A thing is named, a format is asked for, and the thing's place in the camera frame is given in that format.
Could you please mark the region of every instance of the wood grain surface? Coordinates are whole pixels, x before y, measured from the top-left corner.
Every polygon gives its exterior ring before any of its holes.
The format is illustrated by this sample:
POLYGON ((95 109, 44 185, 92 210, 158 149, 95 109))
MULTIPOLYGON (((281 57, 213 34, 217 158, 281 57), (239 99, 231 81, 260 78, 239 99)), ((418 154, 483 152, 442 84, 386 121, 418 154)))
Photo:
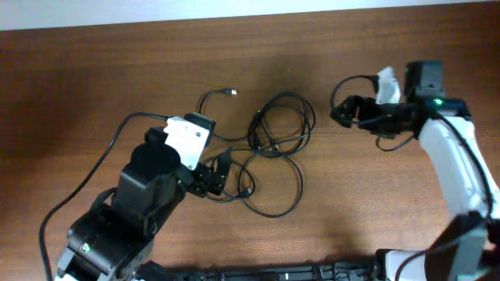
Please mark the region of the wood grain surface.
MULTIPOLYGON (((156 237, 151 259, 173 269, 251 267, 430 245, 449 220, 430 159, 418 142, 383 153, 366 131, 340 127, 328 116, 330 91, 344 77, 385 66, 402 83, 407 62, 443 60, 448 96, 467 101, 498 181, 499 17, 500 5, 490 2, 1 32, 2 280, 43 280, 39 224, 86 176, 125 115, 182 116, 222 87, 239 94, 214 97, 205 113, 231 137, 280 91, 312 103, 317 127, 293 157, 305 177, 304 199, 287 218, 265 219, 240 203, 187 196, 156 237)), ((356 81, 337 101, 348 94, 373 91, 356 81)), ((281 136, 298 125, 281 110, 269 121, 281 136)), ((70 224, 117 184, 143 133, 161 125, 132 121, 88 185, 53 217, 53 268, 70 224)), ((213 141, 205 155, 226 146, 213 141)), ((259 158, 249 168, 258 182, 254 206, 279 212, 293 202, 297 179, 286 162, 259 158)))

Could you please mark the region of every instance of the cable plug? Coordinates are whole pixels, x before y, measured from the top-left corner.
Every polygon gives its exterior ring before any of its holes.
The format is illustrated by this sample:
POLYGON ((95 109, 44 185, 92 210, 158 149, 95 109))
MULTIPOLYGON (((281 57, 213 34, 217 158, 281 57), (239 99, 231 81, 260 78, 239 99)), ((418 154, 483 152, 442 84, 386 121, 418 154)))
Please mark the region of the cable plug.
POLYGON ((238 93, 235 89, 223 89, 222 92, 224 94, 232 94, 232 95, 236 95, 238 93))

